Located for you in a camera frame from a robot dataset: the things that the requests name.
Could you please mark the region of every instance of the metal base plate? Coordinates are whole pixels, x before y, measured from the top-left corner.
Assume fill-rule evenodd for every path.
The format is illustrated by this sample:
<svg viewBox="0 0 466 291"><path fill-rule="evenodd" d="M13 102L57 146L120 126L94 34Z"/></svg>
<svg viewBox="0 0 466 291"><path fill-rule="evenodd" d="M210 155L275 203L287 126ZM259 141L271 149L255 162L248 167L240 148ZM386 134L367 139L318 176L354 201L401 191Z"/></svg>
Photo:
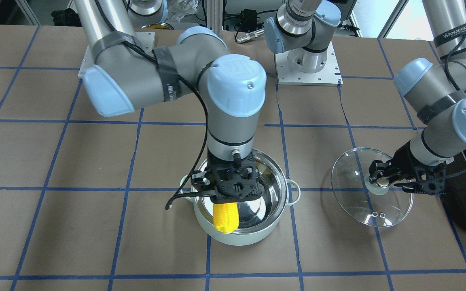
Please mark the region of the metal base plate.
<svg viewBox="0 0 466 291"><path fill-rule="evenodd" d="M282 85L317 85L317 86L337 86L343 83L343 78L339 70L337 58L333 51L332 42L328 45L328 58L323 70L317 73L304 73L290 66L287 60L289 52L274 55L276 61L276 71L278 73L278 83Z"/></svg>
<svg viewBox="0 0 466 291"><path fill-rule="evenodd" d="M154 37L155 33L153 32L137 32L136 36L138 37L139 41L143 45L143 49L151 51L154 47ZM91 55L91 50L89 50L89 46L85 49L84 59L82 60L82 64L80 65L80 71L78 72L78 78L82 79L82 75L87 68L94 65L93 57Z"/></svg>

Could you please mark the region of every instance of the glass lid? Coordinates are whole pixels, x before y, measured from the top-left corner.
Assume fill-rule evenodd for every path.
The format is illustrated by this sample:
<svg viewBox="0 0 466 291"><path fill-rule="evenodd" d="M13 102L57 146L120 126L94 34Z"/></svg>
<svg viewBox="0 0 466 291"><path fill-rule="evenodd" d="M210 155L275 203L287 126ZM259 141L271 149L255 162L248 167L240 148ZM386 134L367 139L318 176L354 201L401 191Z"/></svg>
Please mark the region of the glass lid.
<svg viewBox="0 0 466 291"><path fill-rule="evenodd" d="M371 163L374 160L386 162L391 158L375 149L356 148L335 161L331 177L335 199L357 221L375 227L389 227L402 221L411 210L413 194L369 181Z"/></svg>

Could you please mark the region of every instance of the yellow corn cob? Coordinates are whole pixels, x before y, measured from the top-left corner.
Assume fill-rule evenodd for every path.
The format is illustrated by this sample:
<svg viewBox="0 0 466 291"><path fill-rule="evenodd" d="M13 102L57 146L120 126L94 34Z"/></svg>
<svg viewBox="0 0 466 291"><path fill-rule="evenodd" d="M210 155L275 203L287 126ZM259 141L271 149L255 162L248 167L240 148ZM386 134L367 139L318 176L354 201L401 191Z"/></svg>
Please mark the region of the yellow corn cob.
<svg viewBox="0 0 466 291"><path fill-rule="evenodd" d="M213 225L224 234L236 230L239 225L237 203L213 204Z"/></svg>

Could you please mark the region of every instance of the pot handle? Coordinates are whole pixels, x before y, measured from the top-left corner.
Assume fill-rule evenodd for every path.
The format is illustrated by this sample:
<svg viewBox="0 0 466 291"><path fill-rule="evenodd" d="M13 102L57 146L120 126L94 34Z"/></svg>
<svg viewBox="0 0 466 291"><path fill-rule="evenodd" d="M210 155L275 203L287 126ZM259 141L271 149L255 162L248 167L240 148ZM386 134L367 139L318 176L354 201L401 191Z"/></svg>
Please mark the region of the pot handle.
<svg viewBox="0 0 466 291"><path fill-rule="evenodd" d="M299 199L301 198L301 189L299 188L298 183L296 183L296 181L294 181L294 180L287 179L287 183L290 183L290 184L296 186L296 189L298 189L298 197L296 198L296 200L293 201L293 202L287 201L287 206L292 206L292 205L296 204L299 201Z"/></svg>
<svg viewBox="0 0 466 291"><path fill-rule="evenodd" d="M184 175L184 176L183 176L183 178L181 179L181 182L179 182L179 186L181 186L181 184L183 184L184 179L186 179L187 176L188 176L188 175ZM194 197L185 197L185 199L188 200L188 201L190 201L191 203L194 203L194 202L195 202Z"/></svg>

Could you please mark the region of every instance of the electrical cable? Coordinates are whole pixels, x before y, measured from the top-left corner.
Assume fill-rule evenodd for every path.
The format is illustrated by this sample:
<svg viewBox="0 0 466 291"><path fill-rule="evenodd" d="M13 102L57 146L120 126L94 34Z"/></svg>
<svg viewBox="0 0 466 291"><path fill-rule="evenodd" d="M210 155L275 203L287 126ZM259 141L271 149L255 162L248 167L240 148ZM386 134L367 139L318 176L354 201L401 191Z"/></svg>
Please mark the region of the electrical cable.
<svg viewBox="0 0 466 291"><path fill-rule="evenodd" d="M98 8L98 11L100 12L101 17L104 19L104 22L107 25L107 27L109 27L109 29L111 31L116 31L116 28L113 26L113 24L109 21L109 19L105 15L104 10L102 9L102 6L100 5L100 1L99 0L94 0L94 1L96 3L96 7ZM155 59L155 57L152 57L152 56L146 54L145 51L142 48L140 48L139 46L137 46L135 44L132 44L132 43L126 41L126 40L124 40L124 42L122 44L124 44L124 46L127 46L127 48L130 48L131 50L133 50L135 53L141 55L142 57L144 57L145 59L147 59L151 63L157 64L157 60ZM192 84L187 79L185 79L180 74L178 74L177 76L179 78L179 81L181 81L181 83L186 85L197 96L197 99L199 99L199 102L201 103L201 106L202 106L202 110L204 111L205 120L206 120L206 127L205 127L204 139L202 141L202 147L201 147L201 149L199 151L199 154L197 155L197 159L195 160L195 162L194 162L194 164L192 166L192 169L189 171L188 176L185 178L184 182L179 186L179 188L177 189L177 191L173 195L173 197L171 197L170 200L168 200L168 202L167 202L167 204L165 206L166 210L168 210L169 208L172 207L172 202L175 199L179 198L179 195L180 195L179 192L181 191L181 189L183 189L183 186L188 182L189 178L191 177L192 172L197 167L197 164L199 163L199 160L202 157L202 153L204 152L204 149L206 147L206 142L208 140L208 110L206 108L206 104L202 100L202 97L199 94L199 92L196 90L196 88L194 88L192 86Z"/></svg>
<svg viewBox="0 0 466 291"><path fill-rule="evenodd" d="M466 174L466 169L461 170L461 171L459 171L457 173L453 173L451 175L447 175L447 176L444 176L444 177L438 177L436 179L430 179L430 180L425 180L425 181L407 182L407 183L398 183L398 184L394 184L394 186L397 186L397 187L414 186L414 185L419 185L419 184L424 184L424 183L431 183L431 182L442 181L442 180L446 180L446 179L452 179L454 177L459 177L459 176L464 175L464 174Z"/></svg>
<svg viewBox="0 0 466 291"><path fill-rule="evenodd" d="M202 13L204 13L204 24L208 25L208 15L206 15L206 8L204 8L205 2L202 0Z"/></svg>
<svg viewBox="0 0 466 291"><path fill-rule="evenodd" d="M277 12L277 11L278 11L278 9L273 9L273 10L270 10L270 11L261 11L261 12L256 13L255 15L251 15L251 16L249 16L248 18L244 19L244 22L242 22L242 23L240 24L240 26L238 27L238 29L236 30L237 33L235 33L235 37L234 37L235 42L238 44L237 36L238 36L238 33L240 32L240 30L242 29L242 26L244 26L244 24L246 24L246 22L247 22L246 20L251 19L251 18L253 18L253 17L255 17L255 16L258 16L258 15L260 15L260 14L269 13L269 12Z"/></svg>
<svg viewBox="0 0 466 291"><path fill-rule="evenodd" d="M458 84L456 84L453 76L451 75L451 72L449 72L449 59L453 56L453 54L456 52L456 50L458 50L458 48L460 48L460 46L463 44L465 39L466 39L466 34L461 37L461 40L458 42L458 44L448 53L447 57L445 58L445 64L444 64L444 68L443 68L443 71L445 72L445 75L447 76L447 78L449 79L451 84L453 85L454 89L456 89L457 91L459 91L460 88L459 88Z"/></svg>

